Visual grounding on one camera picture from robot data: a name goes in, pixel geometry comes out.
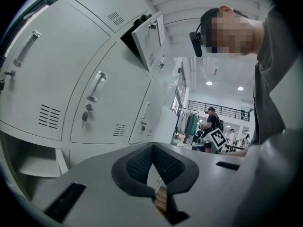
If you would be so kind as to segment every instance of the backpack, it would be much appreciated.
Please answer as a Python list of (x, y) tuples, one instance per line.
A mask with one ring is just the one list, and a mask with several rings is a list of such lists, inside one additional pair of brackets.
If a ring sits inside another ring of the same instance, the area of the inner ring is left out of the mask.
[(214, 114), (215, 116), (216, 116), (216, 118), (217, 118), (217, 120), (216, 120), (216, 123), (215, 123), (215, 126), (214, 126), (214, 129), (220, 129), (221, 130), (221, 132), (223, 133), (223, 130), (224, 130), (224, 122), (223, 122), (223, 120), (220, 120), (220, 118), (219, 118), (219, 116), (215, 113)]

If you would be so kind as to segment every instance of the railing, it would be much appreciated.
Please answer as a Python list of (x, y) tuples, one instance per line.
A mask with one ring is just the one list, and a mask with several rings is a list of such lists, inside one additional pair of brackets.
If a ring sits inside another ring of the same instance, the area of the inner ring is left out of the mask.
[(250, 121), (250, 113), (244, 110), (239, 110), (235, 108), (228, 108), (224, 106), (214, 105), (214, 104), (206, 104), (197, 101), (188, 102), (188, 108), (193, 110), (200, 110), (207, 113), (209, 107), (213, 107), (217, 114), (232, 117), (235, 119), (241, 119), (245, 121)]

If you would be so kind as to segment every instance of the gray shirt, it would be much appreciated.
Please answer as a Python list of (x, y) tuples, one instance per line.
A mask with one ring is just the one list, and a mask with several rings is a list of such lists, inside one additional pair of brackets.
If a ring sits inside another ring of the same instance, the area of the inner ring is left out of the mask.
[(255, 66), (255, 132), (250, 145), (263, 144), (285, 128), (269, 93), (290, 69), (299, 54), (293, 34), (285, 19), (273, 7), (267, 14), (264, 38)]

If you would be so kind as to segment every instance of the clothing rack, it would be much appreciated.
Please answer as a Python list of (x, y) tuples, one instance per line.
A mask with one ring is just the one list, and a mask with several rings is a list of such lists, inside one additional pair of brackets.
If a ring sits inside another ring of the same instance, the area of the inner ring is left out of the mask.
[(174, 107), (174, 109), (180, 108), (181, 110), (186, 109), (186, 110), (189, 110), (190, 112), (192, 112), (192, 111), (197, 112), (197, 113), (198, 113), (198, 119), (197, 119), (197, 120), (199, 121), (200, 113), (199, 113), (198, 110), (189, 109), (189, 108), (184, 108), (184, 107), (180, 107), (180, 106), (173, 106), (173, 107)]
[(173, 106), (173, 108), (180, 108), (181, 110), (182, 110), (182, 109), (187, 109), (187, 110), (190, 110), (190, 111), (195, 111), (195, 112), (197, 112), (197, 113), (198, 113), (198, 119), (199, 119), (199, 117), (200, 117), (200, 113), (199, 113), (199, 111), (198, 111), (198, 110), (189, 109), (189, 108), (183, 108), (183, 107), (180, 107), (180, 106)]

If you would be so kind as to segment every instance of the white ceiling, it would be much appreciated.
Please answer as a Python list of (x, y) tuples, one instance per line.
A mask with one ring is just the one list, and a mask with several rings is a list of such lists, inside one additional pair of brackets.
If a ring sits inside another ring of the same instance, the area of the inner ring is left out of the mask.
[[(197, 87), (207, 89), (205, 82), (212, 81), (221, 92), (252, 99), (254, 86), (255, 55), (230, 58), (228, 54), (211, 54), (203, 50), (203, 58), (194, 59), (195, 53), (189, 33), (195, 31), (200, 17), (210, 8), (222, 5), (240, 10), (251, 19), (263, 20), (271, 0), (150, 0), (163, 14), (174, 57), (188, 57), (188, 65), (194, 71), (192, 91)], [(241, 93), (239, 86), (245, 88)]]

